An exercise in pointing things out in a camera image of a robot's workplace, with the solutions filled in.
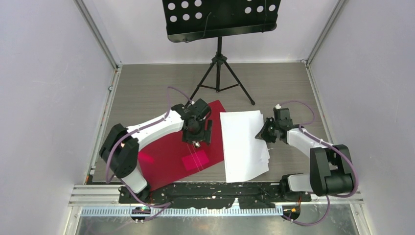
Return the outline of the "stack of white paper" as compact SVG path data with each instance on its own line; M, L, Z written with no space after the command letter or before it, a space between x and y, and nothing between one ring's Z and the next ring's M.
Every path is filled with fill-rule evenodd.
M268 172L267 144L255 138L263 127L263 114L259 110L221 112L220 121L226 182L245 182Z

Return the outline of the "red plastic folder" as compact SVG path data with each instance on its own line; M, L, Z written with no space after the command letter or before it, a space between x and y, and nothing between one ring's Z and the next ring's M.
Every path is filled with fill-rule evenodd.
M212 114L211 143L196 148L182 141L182 133L169 134L138 153L141 172L154 191L172 182L203 171L224 160L220 114L226 110L221 101L209 103Z

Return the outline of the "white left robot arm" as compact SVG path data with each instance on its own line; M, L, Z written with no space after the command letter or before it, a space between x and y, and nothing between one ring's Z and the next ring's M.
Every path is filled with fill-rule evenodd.
M150 196L148 183L138 169L138 153L152 142L172 133L181 133L182 141L189 144L210 144L211 107L202 99L188 105L177 104L165 114L142 124L113 126L99 150L99 156L129 189L139 203Z

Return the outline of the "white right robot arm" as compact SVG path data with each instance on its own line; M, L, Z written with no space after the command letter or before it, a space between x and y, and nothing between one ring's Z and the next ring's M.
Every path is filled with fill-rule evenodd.
M282 199L292 201L299 192L317 196L347 198L358 189L350 151L342 144L331 144L309 133L303 125L294 124L288 108L276 105L256 139L267 143L281 141L309 158L309 173L284 175L279 184Z

